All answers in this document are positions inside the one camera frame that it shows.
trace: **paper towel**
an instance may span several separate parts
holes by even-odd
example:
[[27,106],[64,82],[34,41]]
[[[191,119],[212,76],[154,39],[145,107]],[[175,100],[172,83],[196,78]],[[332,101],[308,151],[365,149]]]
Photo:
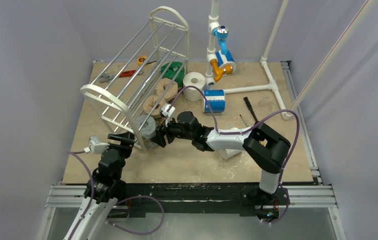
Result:
[[[205,77],[199,72],[195,72],[195,71],[189,72],[183,78],[184,87],[195,86],[202,91],[204,89],[204,85],[205,85]],[[183,91],[183,94],[189,101],[196,102],[202,99],[202,95],[195,88],[186,88]]]
[[220,149],[217,151],[218,154],[220,154],[220,156],[224,159],[229,159],[233,156],[235,156],[236,154],[242,152],[241,150],[234,150],[234,149]]
[[[145,112],[145,114],[150,113],[150,111],[152,110],[152,108],[154,107],[154,105],[158,101],[158,99],[160,99],[159,96],[152,95],[152,96],[149,96],[145,100],[145,102],[142,105],[143,111]],[[164,104],[166,104],[166,100],[164,98],[162,98],[161,101],[159,101],[159,104],[156,106],[155,110],[151,113],[150,116],[153,117],[154,119],[161,118],[160,109],[164,106]]]
[[[170,84],[170,81],[171,80],[168,78],[163,78],[158,82],[158,84],[155,86],[155,92],[157,96],[161,96],[161,94],[163,94],[167,86]],[[177,92],[178,92],[178,84],[177,82],[174,81],[171,84],[171,87],[168,89],[168,91],[164,95],[165,101],[169,102],[170,100],[173,100],[176,97]]]

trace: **green object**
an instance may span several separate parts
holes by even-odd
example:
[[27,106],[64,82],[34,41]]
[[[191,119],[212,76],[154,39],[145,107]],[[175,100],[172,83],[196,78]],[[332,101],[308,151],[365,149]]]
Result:
[[[168,63],[164,64],[162,67],[161,67],[161,72],[164,72],[164,70],[166,69]],[[179,70],[179,68],[182,66],[182,63],[179,62],[179,61],[174,61],[170,64],[170,67],[167,69],[167,71],[165,71],[164,73],[164,78],[167,78],[167,79],[173,79],[177,73],[177,71]],[[182,70],[178,73],[177,77],[174,79],[174,81],[177,83],[177,86],[179,88],[182,88],[183,87],[183,78],[185,77],[185,68],[183,67]]]

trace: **screwdriver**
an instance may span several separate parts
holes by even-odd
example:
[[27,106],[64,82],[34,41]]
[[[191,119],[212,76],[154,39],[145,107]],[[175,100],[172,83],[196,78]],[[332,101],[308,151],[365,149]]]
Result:
[[255,116],[255,113],[254,113],[254,110],[253,110],[253,106],[251,106],[250,100],[248,99],[247,96],[244,97],[243,100],[245,100],[245,104],[248,107],[248,110],[251,112],[252,116],[254,117],[255,123],[258,123],[257,116]]
[[245,120],[245,118],[241,114],[239,114],[239,116],[242,119],[242,121],[245,124],[245,126],[249,127],[249,125],[248,125],[247,121]]

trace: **red tool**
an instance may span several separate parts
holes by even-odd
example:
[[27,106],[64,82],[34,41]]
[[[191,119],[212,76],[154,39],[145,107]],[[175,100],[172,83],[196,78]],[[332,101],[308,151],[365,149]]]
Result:
[[[136,71],[137,71],[137,70],[123,71],[123,72],[120,74],[120,78],[131,77],[131,76],[133,76],[133,74],[135,74]],[[143,74],[143,73],[144,73],[144,71],[140,71],[140,72],[138,73],[138,75]]]
[[[129,70],[129,71],[123,71],[121,74],[120,74],[120,78],[125,78],[125,77],[131,77],[133,76],[133,74],[136,73],[137,70]],[[141,75],[141,74],[144,74],[144,71],[141,70],[139,71],[139,73],[137,75]],[[99,80],[100,83],[106,83],[106,82],[109,82],[111,79],[113,79],[116,75],[115,74],[110,74],[110,75],[107,75],[107,74],[103,74],[102,75],[102,78]]]

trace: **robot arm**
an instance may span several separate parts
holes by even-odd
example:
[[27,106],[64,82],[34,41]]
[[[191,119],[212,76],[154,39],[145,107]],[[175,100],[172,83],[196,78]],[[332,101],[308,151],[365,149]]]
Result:
[[[155,130],[152,139],[161,147],[171,144],[175,138],[191,140],[200,151],[216,151],[221,149],[244,150],[262,169],[259,192],[256,194],[261,201],[276,199],[279,175],[282,164],[288,154],[290,143],[282,135],[266,124],[245,134],[223,134],[235,130],[221,130],[203,126],[192,112],[184,111],[174,118],[168,118]],[[118,201],[127,198],[126,183],[121,180],[123,167],[135,143],[135,136],[129,132],[109,134],[108,139],[120,141],[120,144],[109,143],[102,153],[98,169],[93,171],[94,194],[91,199],[91,183],[87,183],[84,199],[79,212],[64,240],[95,240],[111,209]],[[264,218],[277,218],[278,211],[257,209]]]
[[289,141],[263,123],[251,132],[245,134],[223,133],[235,132],[221,130],[218,133],[214,127],[203,126],[190,111],[184,111],[170,122],[165,122],[155,130],[153,142],[161,147],[171,144],[175,138],[191,140],[192,145],[200,151],[216,151],[232,149],[246,151],[255,163],[262,169],[259,188],[269,195],[276,192],[279,185],[279,175],[291,147]]
[[135,136],[129,132],[123,134],[109,134],[108,139],[120,141],[120,144],[109,143],[102,153],[98,168],[93,171],[94,184],[89,181],[84,192],[84,199],[80,209],[72,222],[64,240],[96,240],[107,215],[118,200],[127,197],[126,182],[121,180],[125,159],[130,157]]

